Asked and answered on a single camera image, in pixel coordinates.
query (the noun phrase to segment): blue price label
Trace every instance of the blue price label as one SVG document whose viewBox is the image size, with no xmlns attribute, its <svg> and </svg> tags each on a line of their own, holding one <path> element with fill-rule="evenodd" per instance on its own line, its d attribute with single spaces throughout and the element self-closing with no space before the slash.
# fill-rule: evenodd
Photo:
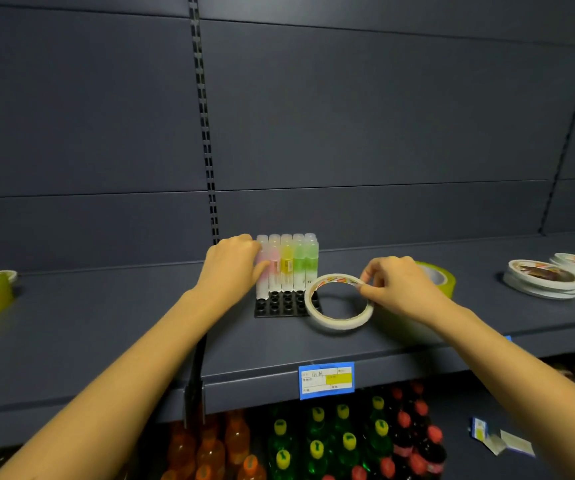
<svg viewBox="0 0 575 480">
<path fill-rule="evenodd" d="M 354 362 L 320 363 L 298 368 L 301 400 L 354 392 Z"/>
</svg>

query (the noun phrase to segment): black holder with holes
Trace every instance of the black holder with holes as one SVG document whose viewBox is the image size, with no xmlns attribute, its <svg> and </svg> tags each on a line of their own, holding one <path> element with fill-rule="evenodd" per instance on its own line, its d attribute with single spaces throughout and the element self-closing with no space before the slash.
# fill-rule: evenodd
<svg viewBox="0 0 575 480">
<path fill-rule="evenodd" d="M 312 304 L 321 313 L 319 294 L 312 295 Z M 308 317 L 304 291 L 273 291 L 269 299 L 258 299 L 254 306 L 255 318 Z"/>
</svg>

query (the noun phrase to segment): shelf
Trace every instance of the shelf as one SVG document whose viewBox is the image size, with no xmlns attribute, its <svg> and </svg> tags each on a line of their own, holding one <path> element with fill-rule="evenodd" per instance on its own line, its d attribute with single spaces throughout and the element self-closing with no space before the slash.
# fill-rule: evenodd
<svg viewBox="0 0 575 480">
<path fill-rule="evenodd" d="M 327 251 L 319 256 L 319 273 L 358 276 L 372 257 L 384 255 L 411 255 L 444 267 L 456 276 L 457 303 L 543 357 L 575 351 L 575 299 L 535 298 L 508 288 L 500 275 L 511 259 L 548 260 L 555 252 L 575 253 L 575 233 Z M 326 299 L 325 289 L 319 291 L 325 313 L 353 314 L 355 302 Z M 347 296 L 354 293 L 345 289 Z M 382 310 L 359 329 L 326 335 L 308 319 L 254 318 L 251 292 L 208 333 L 201 369 L 206 412 L 298 399 L 299 365 L 341 360 L 355 362 L 356 387 L 467 369 L 436 334 Z"/>
<path fill-rule="evenodd" d="M 27 441 L 194 286 L 201 264 L 32 274 L 0 313 L 0 447 Z M 194 352 L 155 420 L 183 419 Z"/>
</svg>

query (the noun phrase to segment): right hand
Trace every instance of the right hand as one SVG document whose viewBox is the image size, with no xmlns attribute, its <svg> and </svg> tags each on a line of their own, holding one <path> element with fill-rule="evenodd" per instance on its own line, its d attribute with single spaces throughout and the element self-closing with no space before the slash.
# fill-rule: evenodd
<svg viewBox="0 0 575 480">
<path fill-rule="evenodd" d="M 392 313 L 430 324 L 446 307 L 455 306 L 409 256 L 374 258 L 361 273 L 364 298 L 384 306 Z"/>
</svg>

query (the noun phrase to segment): hand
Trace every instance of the hand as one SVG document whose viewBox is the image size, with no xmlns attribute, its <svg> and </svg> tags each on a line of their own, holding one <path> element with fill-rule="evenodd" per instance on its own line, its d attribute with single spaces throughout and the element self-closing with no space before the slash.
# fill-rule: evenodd
<svg viewBox="0 0 575 480">
<path fill-rule="evenodd" d="M 254 286 L 270 264 L 254 266 L 261 244 L 249 234 L 222 239 L 208 250 L 194 290 L 205 299 L 215 301 L 223 313 L 237 303 Z"/>
<path fill-rule="evenodd" d="M 373 280 L 373 286 L 359 289 L 363 297 L 421 323 L 429 324 L 445 307 L 455 305 L 409 256 L 374 258 L 361 273 L 361 280 Z"/>
</svg>

